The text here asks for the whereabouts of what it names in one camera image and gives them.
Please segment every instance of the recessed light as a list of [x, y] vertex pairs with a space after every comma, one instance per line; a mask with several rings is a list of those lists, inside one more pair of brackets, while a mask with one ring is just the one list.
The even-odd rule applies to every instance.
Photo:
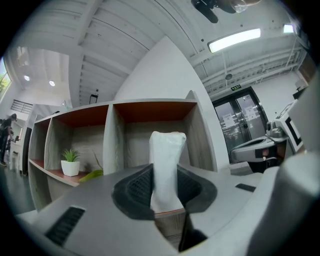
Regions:
[[233, 46], [235, 44], [259, 38], [261, 36], [260, 28], [232, 34], [217, 41], [213, 41], [209, 44], [209, 49], [212, 53], [215, 53], [223, 48]]
[[294, 32], [294, 26], [291, 24], [286, 24], [283, 26], [283, 33], [293, 33]]

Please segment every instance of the person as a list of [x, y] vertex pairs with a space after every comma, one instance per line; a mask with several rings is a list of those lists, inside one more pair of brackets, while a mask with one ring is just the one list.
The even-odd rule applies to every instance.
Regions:
[[12, 134], [11, 134], [11, 123], [12, 121], [17, 120], [17, 114], [12, 114], [8, 119], [2, 121], [2, 124], [0, 126], [0, 165], [7, 166], [5, 163], [5, 153], [6, 153], [6, 147], [7, 147], [7, 141], [8, 136], [10, 136], [10, 140], [13, 140]]

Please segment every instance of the door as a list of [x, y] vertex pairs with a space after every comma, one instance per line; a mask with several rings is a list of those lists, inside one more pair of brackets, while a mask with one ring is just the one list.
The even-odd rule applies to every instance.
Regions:
[[213, 103], [219, 118], [229, 161], [231, 150], [266, 134], [267, 117], [254, 91], [249, 88]]

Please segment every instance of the green plant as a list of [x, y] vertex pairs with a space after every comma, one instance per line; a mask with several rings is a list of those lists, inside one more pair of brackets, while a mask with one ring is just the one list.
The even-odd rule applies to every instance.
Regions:
[[98, 164], [98, 166], [101, 168], [99, 170], [94, 170], [92, 172], [90, 172], [89, 174], [87, 174], [86, 176], [84, 176], [83, 178], [79, 179], [79, 182], [86, 182], [88, 180], [91, 180], [93, 178], [99, 177], [99, 176], [103, 176], [104, 175], [104, 169], [102, 168], [102, 166], [100, 165], [98, 158], [96, 156], [96, 153], [92, 150], [93, 154], [94, 154], [94, 158], [96, 160], [96, 163]]
[[66, 149], [64, 150], [62, 155], [64, 156], [67, 162], [75, 162], [79, 156], [79, 152], [73, 149], [70, 149], [70, 150]]

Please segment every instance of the white pot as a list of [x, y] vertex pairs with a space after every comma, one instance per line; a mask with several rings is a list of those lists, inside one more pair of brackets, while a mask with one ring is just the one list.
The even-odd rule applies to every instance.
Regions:
[[68, 162], [61, 160], [63, 174], [66, 176], [76, 176], [79, 174], [80, 162]]

